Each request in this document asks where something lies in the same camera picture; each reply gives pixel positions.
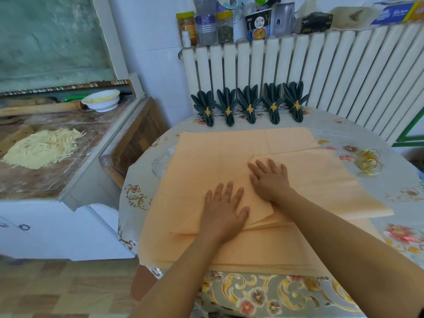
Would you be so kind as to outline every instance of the person's left hand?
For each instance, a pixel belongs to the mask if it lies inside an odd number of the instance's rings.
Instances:
[[[240,187],[233,198],[233,183],[228,182],[224,194],[224,184],[220,183],[212,196],[212,191],[206,193],[202,218],[200,220],[199,237],[220,246],[234,238],[243,229],[244,223],[249,217],[248,206],[241,209],[239,215],[236,208],[243,196],[244,188]]]

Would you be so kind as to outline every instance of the cabinet knob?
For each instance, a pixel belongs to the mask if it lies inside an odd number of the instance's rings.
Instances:
[[[26,225],[26,224],[21,224],[21,225],[19,225],[19,227],[24,231],[28,231],[29,229],[31,229],[31,227],[29,225]]]

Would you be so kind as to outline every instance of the floor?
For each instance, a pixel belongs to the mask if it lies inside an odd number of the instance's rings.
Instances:
[[[0,318],[124,318],[137,258],[0,261]]]

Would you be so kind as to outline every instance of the finger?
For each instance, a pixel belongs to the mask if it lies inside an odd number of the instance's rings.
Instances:
[[[288,171],[287,171],[287,167],[284,164],[281,164],[281,171],[283,172],[283,175],[288,178]]]
[[[205,206],[208,206],[212,202],[212,191],[208,190],[205,196]]]
[[[222,196],[222,201],[230,202],[232,192],[233,192],[233,182],[229,181],[227,183],[227,188],[225,189],[224,195]]]
[[[249,218],[250,207],[245,206],[241,209],[240,214],[237,217],[237,222],[240,228],[240,231],[243,229],[246,224],[247,219]]]
[[[216,187],[215,194],[213,196],[214,201],[219,202],[221,200],[221,193],[222,193],[223,187],[224,187],[224,184],[222,184],[222,183],[218,184],[218,186]]]
[[[258,178],[253,174],[249,175],[249,177],[250,177],[250,181],[252,182],[253,187],[255,188],[259,184]]]
[[[278,167],[272,159],[268,159],[268,164],[269,164],[269,167],[271,168],[271,171],[275,174],[278,174]]]
[[[260,160],[256,160],[256,165],[260,168],[260,170],[264,173],[270,173],[270,170],[267,166],[265,166],[264,163],[262,163]]]
[[[240,187],[236,194],[234,195],[234,197],[231,199],[230,204],[234,207],[234,210],[237,208],[237,206],[239,205],[241,198],[243,196],[244,193],[244,187]]]
[[[252,163],[247,163],[247,166],[250,168],[250,170],[257,176],[257,178],[261,178],[262,175],[264,175],[264,172],[262,172],[259,167]]]

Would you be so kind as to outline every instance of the black noodle cup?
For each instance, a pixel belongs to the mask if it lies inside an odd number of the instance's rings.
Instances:
[[[271,35],[271,11],[266,9],[245,16],[249,41],[262,40]]]

